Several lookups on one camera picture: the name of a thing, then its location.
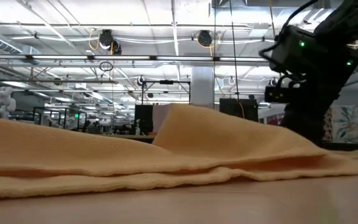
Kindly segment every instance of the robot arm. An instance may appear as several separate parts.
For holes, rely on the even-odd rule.
[[[358,66],[358,49],[347,46],[358,39],[358,0],[344,0],[313,33],[288,25],[316,1],[296,10],[275,37],[275,44],[259,55],[270,62],[272,70],[283,74],[265,90],[266,101],[287,103],[281,125],[319,143],[325,113]],[[283,80],[290,82],[285,86]]]

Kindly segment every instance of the yellow towel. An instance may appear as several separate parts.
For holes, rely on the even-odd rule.
[[[358,151],[194,106],[174,105],[153,144],[0,119],[0,197],[355,174]]]

